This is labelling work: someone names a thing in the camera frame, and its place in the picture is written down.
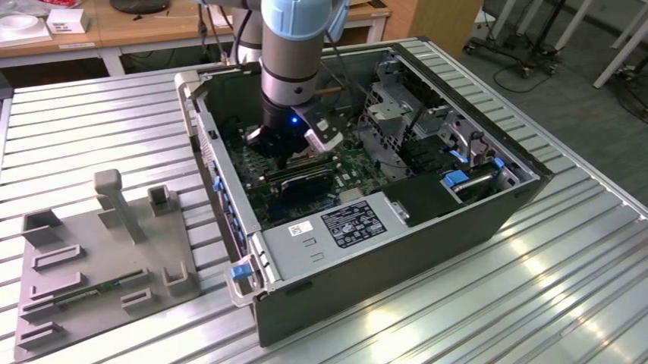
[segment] barcode sticker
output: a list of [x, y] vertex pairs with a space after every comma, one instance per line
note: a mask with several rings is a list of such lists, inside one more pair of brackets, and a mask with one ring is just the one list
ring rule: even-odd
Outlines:
[[293, 225], [287, 228], [290, 231], [290, 235], [293, 237], [297, 237], [298, 235], [307, 233], [309, 231], [313, 230], [313, 225], [310, 221], [305, 221], [301, 224]]

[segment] motherboard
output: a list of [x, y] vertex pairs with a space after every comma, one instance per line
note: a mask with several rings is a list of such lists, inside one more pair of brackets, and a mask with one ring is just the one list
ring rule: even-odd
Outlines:
[[243, 140], [230, 139], [227, 145], [265, 229], [359, 199], [389, 184], [380, 165], [351, 133], [345, 135], [345, 142], [334, 152], [318, 155], [307, 148], [289, 159], [283, 169]]

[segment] wheel caster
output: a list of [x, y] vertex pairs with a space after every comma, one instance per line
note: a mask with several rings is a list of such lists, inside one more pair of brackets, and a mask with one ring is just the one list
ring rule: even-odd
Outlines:
[[474, 53], [474, 50], [476, 50], [476, 47], [473, 44], [469, 44], [464, 47], [464, 52], [468, 54], [468, 55], [472, 55]]
[[522, 78], [529, 78], [533, 70], [528, 67], [522, 67], [521, 73], [522, 73]]

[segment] label sticker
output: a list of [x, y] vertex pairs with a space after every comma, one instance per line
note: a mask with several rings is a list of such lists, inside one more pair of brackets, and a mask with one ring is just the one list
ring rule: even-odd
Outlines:
[[349, 248], [386, 232], [366, 201], [322, 215], [322, 220], [339, 248]]
[[287, 228], [290, 231], [290, 235], [293, 237], [297, 237], [298, 235], [307, 233], [309, 231], [313, 230], [313, 225], [310, 221], [305, 221], [301, 224], [293, 225]]
[[74, 44], [62, 44], [59, 45], [59, 49], [75, 49], [75, 48], [87, 48], [94, 47], [94, 43], [74, 43]]

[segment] circuit board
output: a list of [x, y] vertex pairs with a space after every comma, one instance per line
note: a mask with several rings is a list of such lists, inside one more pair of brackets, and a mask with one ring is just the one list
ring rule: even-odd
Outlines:
[[[322, 212], [347, 202], [343, 196], [367, 196], [389, 183], [385, 174], [374, 166], [374, 160], [349, 135], [333, 152], [315, 155], [310, 149], [289, 160], [285, 171], [277, 169], [271, 158], [265, 158], [241, 141], [229, 142], [234, 168], [253, 205], [254, 213], [265, 229], [274, 228], [295, 219]], [[278, 195], [282, 184], [303, 176], [329, 174], [330, 188], [319, 197], [306, 202], [285, 203]]]

